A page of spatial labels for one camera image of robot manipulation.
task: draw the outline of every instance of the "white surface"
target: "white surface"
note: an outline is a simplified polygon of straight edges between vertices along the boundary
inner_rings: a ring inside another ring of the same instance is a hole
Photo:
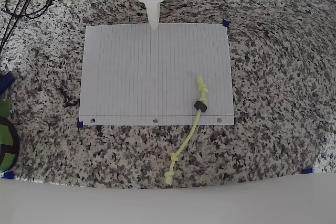
[[[191,125],[199,74],[209,89],[199,125],[234,124],[226,27],[88,26],[79,120],[84,125]]]
[[[0,179],[5,224],[335,224],[336,174],[190,189],[102,189]]]

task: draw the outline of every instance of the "granite countertop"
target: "granite countertop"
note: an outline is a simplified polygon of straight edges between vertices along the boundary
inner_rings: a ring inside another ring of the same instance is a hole
[[[0,0],[4,10],[5,0]],[[9,21],[1,12],[0,28]],[[165,0],[161,22],[231,22],[235,125],[198,127],[173,187],[336,172],[336,0]],[[145,23],[137,0],[54,0],[1,57],[20,139],[17,179],[162,188],[189,126],[76,127],[87,25]]]

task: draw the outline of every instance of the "wire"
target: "wire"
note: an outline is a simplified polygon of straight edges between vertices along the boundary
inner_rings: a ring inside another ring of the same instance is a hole
[[[201,97],[200,97],[199,101],[202,102],[204,105],[207,105],[205,94],[208,92],[208,89],[206,88],[206,85],[205,85],[205,83],[203,81],[202,76],[198,76],[197,77],[197,83],[198,83],[198,89],[201,92]],[[166,182],[166,184],[168,184],[170,186],[173,183],[173,176],[175,175],[174,165],[179,160],[178,156],[180,155],[180,153],[183,151],[183,149],[186,147],[186,145],[189,143],[189,140],[193,136],[193,134],[195,132],[195,129],[197,127],[198,121],[199,121],[199,119],[201,117],[201,112],[202,111],[200,109],[197,111],[197,114],[196,114],[193,126],[192,126],[192,128],[191,128],[191,130],[190,130],[190,132],[189,132],[189,134],[187,136],[187,138],[184,140],[184,142],[180,146],[180,148],[177,150],[177,152],[175,152],[175,153],[173,152],[173,153],[170,154],[170,159],[172,160],[172,162],[171,162],[171,164],[169,166],[169,171],[166,172],[166,173],[164,173],[165,182]]]
[[[9,22],[7,24],[7,27],[6,27],[6,30],[5,30],[5,33],[4,33],[4,36],[2,38],[2,41],[1,41],[1,44],[0,44],[0,54],[6,44],[6,42],[8,41],[8,38],[10,37],[10,35],[12,34],[14,28],[17,26],[17,23],[19,22],[19,20],[23,17],[26,17],[26,18],[29,18],[29,19],[34,19],[34,18],[38,18],[40,16],[42,16],[46,11],[47,9],[49,8],[50,5],[53,4],[53,0],[46,0],[46,3],[45,5],[40,8],[39,10],[37,11],[34,11],[34,12],[31,12],[31,13],[27,13],[27,7],[29,6],[29,4],[31,3],[32,0],[26,0],[23,4],[23,7],[22,9],[20,10],[19,14],[16,14],[21,3],[22,3],[22,0],[19,0],[13,10],[13,12],[11,12],[9,10],[9,7],[8,7],[8,2],[9,0],[6,0],[6,3],[5,3],[5,10],[6,10],[6,13],[10,14],[11,18],[9,19]]]

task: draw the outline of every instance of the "rope knot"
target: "rope knot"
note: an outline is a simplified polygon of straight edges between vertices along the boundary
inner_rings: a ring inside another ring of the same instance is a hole
[[[170,170],[169,172],[164,173],[164,177],[165,177],[165,182],[168,185],[172,185],[173,183],[173,176],[175,175],[175,172],[173,170]]]
[[[177,155],[175,153],[170,154],[170,159],[172,161],[175,161],[175,162],[179,161],[179,159],[178,159],[178,157],[177,157]]]

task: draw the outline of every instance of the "green object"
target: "green object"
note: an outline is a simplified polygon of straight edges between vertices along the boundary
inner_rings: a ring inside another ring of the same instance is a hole
[[[6,125],[0,124],[0,144],[13,145],[12,135]]]
[[[9,100],[0,100],[0,173],[15,165],[20,143],[14,125],[7,119]]]
[[[9,100],[0,100],[0,116],[8,118],[10,105],[11,103]]]
[[[8,170],[12,165],[15,158],[15,154],[5,153],[4,159],[0,164],[0,173]]]

